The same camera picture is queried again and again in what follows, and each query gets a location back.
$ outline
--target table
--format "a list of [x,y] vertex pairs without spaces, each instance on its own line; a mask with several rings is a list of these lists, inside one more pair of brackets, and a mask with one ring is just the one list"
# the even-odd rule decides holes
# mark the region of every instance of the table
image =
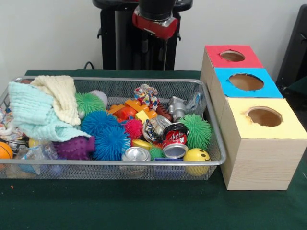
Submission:
[[[28,71],[27,75],[194,78],[197,71]],[[307,164],[287,191],[227,191],[208,181],[1,180],[2,229],[305,229]]]

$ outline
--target wooden box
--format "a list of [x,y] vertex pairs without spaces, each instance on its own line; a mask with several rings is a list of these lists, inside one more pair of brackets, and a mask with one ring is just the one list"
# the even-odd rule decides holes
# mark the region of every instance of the wooden box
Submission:
[[283,98],[265,69],[215,68],[211,100],[220,124],[226,97]]
[[211,90],[215,68],[263,68],[250,46],[206,46],[201,70],[201,80]]
[[285,99],[227,98],[221,120],[228,190],[286,190],[307,133]]

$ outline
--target purple spiky toy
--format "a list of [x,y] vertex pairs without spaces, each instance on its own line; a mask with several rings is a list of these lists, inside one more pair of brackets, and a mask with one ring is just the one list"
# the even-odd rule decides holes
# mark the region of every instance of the purple spiky toy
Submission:
[[65,142],[53,142],[57,154],[68,160],[90,160],[90,153],[95,151],[95,138],[72,138]]

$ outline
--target teal spiky ball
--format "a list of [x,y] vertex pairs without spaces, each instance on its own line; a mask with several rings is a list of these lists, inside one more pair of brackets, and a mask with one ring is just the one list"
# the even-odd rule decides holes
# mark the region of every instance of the teal spiky ball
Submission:
[[84,113],[84,116],[89,115],[95,111],[105,111],[106,107],[104,103],[92,93],[76,93],[75,95],[78,111]]
[[152,147],[149,150],[151,160],[154,161],[155,158],[164,158],[163,151],[161,148],[158,147]]
[[189,129],[188,147],[189,149],[207,150],[211,140],[211,125],[195,114],[185,115],[180,122]]

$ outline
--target metal basket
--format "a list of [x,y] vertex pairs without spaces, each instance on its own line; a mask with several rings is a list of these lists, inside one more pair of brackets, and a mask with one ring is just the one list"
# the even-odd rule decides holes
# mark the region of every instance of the metal basket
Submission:
[[[33,79],[34,77],[17,78]],[[36,179],[143,179],[143,180],[207,180],[217,165],[225,162],[226,153],[221,133],[215,118],[210,96],[205,84],[199,80],[168,80],[168,79],[124,79],[124,78],[83,78],[76,77],[75,85],[78,92],[101,90],[108,96],[108,108],[113,104],[123,104],[133,98],[133,90],[146,83],[158,90],[162,104],[172,96],[187,101],[195,92],[201,92],[202,104],[198,115],[206,116],[213,127],[210,145],[207,149],[211,161],[62,161],[62,160],[0,160],[0,178],[36,178]],[[8,91],[0,97],[0,106],[8,108],[10,100]],[[191,176],[187,169],[198,170],[208,167],[204,176]],[[36,173],[29,169],[39,169]]]

